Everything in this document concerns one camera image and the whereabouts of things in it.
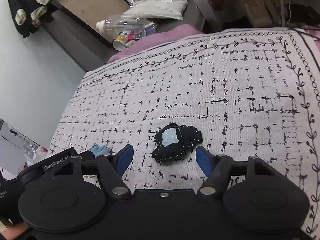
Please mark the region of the pink bed sheet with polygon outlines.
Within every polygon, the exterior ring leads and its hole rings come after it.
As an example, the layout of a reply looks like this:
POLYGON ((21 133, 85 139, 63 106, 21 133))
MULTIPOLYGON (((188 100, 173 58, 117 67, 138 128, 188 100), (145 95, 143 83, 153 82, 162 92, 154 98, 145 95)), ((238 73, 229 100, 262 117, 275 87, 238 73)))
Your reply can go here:
POLYGON ((122 51, 113 55, 107 63, 111 63, 113 61, 117 61, 124 57, 128 57, 144 51, 146 49, 150 49, 154 46, 158 46, 163 43, 175 42, 180 39, 183 39, 192 35, 202 35, 201 31, 198 31, 195 27, 189 24, 182 24, 178 27, 163 33, 156 33, 150 36, 147 36, 141 40, 135 41, 129 48, 123 48, 122 51))

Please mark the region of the small blue octopus plush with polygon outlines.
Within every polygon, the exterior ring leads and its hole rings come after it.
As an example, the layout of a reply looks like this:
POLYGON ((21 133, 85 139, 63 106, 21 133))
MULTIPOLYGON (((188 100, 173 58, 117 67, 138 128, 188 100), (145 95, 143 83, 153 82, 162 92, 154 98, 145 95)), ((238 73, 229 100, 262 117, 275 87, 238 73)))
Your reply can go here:
POLYGON ((106 145, 98 145, 96 143, 93 144, 89 151, 93 153, 95 158, 101 155, 111 155, 106 145))

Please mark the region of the black white hanging clothes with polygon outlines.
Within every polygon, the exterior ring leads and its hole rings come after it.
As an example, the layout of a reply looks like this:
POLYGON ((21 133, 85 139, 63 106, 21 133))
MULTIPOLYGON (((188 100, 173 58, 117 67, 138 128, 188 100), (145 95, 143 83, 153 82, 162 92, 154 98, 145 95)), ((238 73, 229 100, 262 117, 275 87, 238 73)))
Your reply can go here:
POLYGON ((8 4, 15 28, 23 38, 54 20, 52 0, 8 0, 8 4))

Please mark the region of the white filled pillow bag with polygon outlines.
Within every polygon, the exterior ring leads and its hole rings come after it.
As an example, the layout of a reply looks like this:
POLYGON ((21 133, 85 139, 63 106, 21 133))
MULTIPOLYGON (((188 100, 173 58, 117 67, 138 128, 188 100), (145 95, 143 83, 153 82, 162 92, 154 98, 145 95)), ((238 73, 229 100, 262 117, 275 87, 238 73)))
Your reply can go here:
POLYGON ((128 17, 139 18, 170 18, 183 20, 183 12, 188 0, 140 0, 124 12, 128 17))

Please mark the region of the paper cup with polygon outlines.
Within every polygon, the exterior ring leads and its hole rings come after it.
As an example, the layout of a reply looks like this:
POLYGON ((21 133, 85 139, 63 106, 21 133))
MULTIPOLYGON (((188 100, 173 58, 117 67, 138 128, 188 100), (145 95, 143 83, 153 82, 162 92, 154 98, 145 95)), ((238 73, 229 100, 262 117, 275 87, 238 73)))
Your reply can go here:
POLYGON ((122 51, 127 43, 127 36, 118 35, 117 38, 112 42, 115 50, 122 51))

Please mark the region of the large clear plastic jug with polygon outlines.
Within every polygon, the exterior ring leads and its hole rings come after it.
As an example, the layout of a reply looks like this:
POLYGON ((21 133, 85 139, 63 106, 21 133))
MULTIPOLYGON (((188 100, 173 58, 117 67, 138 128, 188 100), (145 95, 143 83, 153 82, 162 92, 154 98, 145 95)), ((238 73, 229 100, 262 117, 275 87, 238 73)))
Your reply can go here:
POLYGON ((106 20, 97 22, 95 28, 101 36, 114 39, 122 32, 131 34, 135 40, 157 33, 155 22, 130 15, 112 15, 106 20))

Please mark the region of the white black patterned bed blanket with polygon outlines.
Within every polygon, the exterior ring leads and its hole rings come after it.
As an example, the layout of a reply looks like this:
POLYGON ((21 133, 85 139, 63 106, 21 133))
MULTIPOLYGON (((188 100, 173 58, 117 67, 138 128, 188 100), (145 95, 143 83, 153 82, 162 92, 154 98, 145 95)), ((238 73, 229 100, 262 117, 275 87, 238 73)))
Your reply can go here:
POLYGON ((130 144, 130 189, 198 189, 195 153, 171 165, 151 156, 174 122, 237 160, 257 155, 310 200, 303 230, 319 239, 319 49, 301 31, 230 30, 147 49, 88 72, 68 103, 49 155, 130 144))

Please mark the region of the framed cardboard board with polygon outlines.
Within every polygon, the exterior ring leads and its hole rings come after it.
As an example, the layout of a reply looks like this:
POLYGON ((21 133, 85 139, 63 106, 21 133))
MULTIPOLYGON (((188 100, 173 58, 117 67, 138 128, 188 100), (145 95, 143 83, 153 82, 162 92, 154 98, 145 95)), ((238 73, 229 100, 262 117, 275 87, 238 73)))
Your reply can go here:
POLYGON ((109 48, 112 37, 100 35, 96 23, 129 9, 127 0, 52 0, 52 4, 109 48))

